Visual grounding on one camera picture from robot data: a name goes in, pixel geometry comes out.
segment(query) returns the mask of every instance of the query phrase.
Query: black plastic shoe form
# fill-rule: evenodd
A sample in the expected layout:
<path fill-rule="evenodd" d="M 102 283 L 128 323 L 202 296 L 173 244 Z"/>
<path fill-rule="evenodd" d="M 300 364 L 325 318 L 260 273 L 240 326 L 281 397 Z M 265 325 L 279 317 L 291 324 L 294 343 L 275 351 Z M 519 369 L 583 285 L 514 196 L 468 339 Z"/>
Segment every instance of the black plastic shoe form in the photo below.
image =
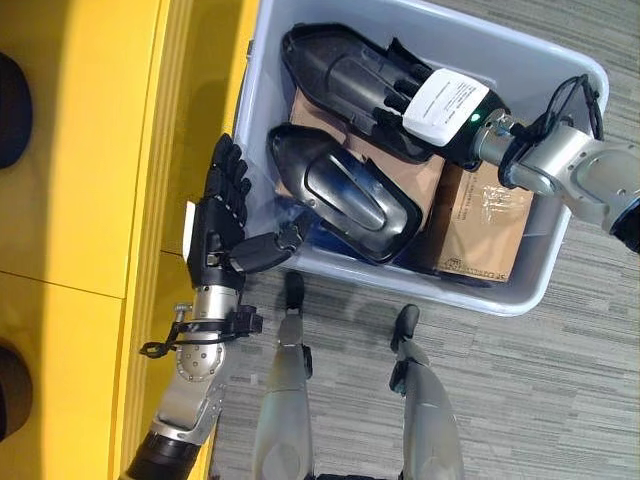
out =
<path fill-rule="evenodd" d="M 477 169 L 481 161 L 471 152 L 482 120 L 498 108 L 508 110 L 489 92 L 458 133 L 445 146 L 436 147 L 402 126 L 402 114 L 434 70 L 397 39 L 385 50 L 345 25 L 301 24 L 284 35 L 282 59 L 313 104 L 342 118 L 372 144 L 411 163 L 423 163 L 438 154 L 465 170 Z"/>
<path fill-rule="evenodd" d="M 268 145 L 284 186 L 327 230 L 374 263 L 398 254 L 422 211 L 376 165 L 358 161 L 323 130 L 282 124 Z"/>

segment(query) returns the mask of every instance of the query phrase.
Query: silver robotic arm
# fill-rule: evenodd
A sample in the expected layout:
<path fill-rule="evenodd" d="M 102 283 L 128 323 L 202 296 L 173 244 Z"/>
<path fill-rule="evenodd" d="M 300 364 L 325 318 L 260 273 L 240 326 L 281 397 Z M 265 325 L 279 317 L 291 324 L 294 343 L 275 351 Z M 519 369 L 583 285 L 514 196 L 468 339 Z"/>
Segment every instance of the silver robotic arm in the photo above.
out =
<path fill-rule="evenodd" d="M 204 194 L 187 208 L 183 255 L 193 304 L 179 304 L 164 342 L 140 353 L 160 358 L 175 351 L 176 369 L 149 432 L 122 480 L 185 480 L 221 411 L 237 339 L 262 331 L 256 308 L 241 305 L 245 274 L 289 258 L 311 225 L 303 213 L 278 233 L 244 238 L 246 163 L 228 135 L 218 141 Z"/>
<path fill-rule="evenodd" d="M 636 148 L 596 140 L 565 124 L 528 145 L 512 134 L 515 125 L 504 110 L 494 111 L 476 135 L 474 155 L 500 168 L 503 185 L 559 197 L 576 217 L 599 225 L 638 252 Z"/>

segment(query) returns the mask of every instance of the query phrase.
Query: white sticker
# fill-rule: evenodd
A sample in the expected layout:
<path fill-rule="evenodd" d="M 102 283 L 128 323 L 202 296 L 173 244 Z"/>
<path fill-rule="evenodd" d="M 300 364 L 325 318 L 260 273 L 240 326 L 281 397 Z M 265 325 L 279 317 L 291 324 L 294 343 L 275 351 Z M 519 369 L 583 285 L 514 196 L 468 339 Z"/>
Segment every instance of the white sticker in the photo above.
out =
<path fill-rule="evenodd" d="M 412 135 L 443 147 L 451 141 L 489 88 L 458 72 L 441 68 L 431 74 L 402 116 Z"/>

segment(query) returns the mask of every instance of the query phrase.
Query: cardboard box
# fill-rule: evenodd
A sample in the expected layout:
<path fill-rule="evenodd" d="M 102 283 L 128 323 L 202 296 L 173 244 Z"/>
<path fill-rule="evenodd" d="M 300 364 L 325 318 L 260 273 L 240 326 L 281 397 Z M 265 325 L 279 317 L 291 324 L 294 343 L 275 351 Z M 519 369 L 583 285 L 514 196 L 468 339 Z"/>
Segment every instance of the cardboard box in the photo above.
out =
<path fill-rule="evenodd" d="M 376 166 L 421 208 L 421 228 L 424 227 L 444 165 L 442 158 L 432 156 L 428 162 L 422 164 L 411 164 L 399 160 L 351 133 L 346 123 L 313 105 L 300 90 L 296 91 L 290 120 L 296 125 L 324 130 L 351 151 L 356 158 L 373 160 Z M 276 191 L 280 195 L 288 194 L 281 182 L 278 182 Z"/>
<path fill-rule="evenodd" d="M 501 186 L 497 167 L 486 162 L 473 173 L 446 165 L 429 224 L 406 252 L 407 266 L 506 282 L 532 199 L 531 192 Z"/>

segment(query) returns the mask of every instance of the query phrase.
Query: yellow cabinet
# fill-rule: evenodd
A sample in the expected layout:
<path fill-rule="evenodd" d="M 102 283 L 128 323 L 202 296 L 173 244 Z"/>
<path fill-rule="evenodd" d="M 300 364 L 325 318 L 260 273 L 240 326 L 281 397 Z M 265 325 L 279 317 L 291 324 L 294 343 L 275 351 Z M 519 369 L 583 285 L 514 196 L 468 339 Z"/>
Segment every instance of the yellow cabinet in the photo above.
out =
<path fill-rule="evenodd" d="M 134 454 L 173 368 L 137 349 L 190 300 L 184 202 L 230 130 L 257 3 L 0 2 L 0 51 L 34 104 L 0 170 L 0 342 L 35 390 L 3 478 L 114 479 Z"/>
<path fill-rule="evenodd" d="M 34 394 L 27 423 L 0 443 L 2 477 L 107 478 L 122 300 L 3 273 L 0 292 L 0 338 Z"/>

